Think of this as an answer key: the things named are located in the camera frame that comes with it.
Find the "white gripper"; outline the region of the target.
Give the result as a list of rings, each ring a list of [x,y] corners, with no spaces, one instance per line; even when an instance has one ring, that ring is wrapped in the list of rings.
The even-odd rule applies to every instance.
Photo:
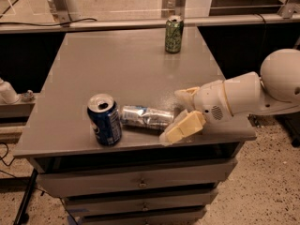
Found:
[[[201,87],[176,90],[174,95],[187,110],[180,112],[159,136],[161,143],[177,143],[201,131],[206,121],[215,124],[233,118],[224,81],[217,80]]]

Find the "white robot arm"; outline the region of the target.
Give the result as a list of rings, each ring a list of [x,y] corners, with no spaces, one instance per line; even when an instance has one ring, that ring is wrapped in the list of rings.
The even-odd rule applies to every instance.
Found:
[[[258,73],[177,90],[185,109],[159,136],[164,145],[201,131],[205,124],[227,122],[237,115],[296,113],[300,109],[300,51],[269,54]]]

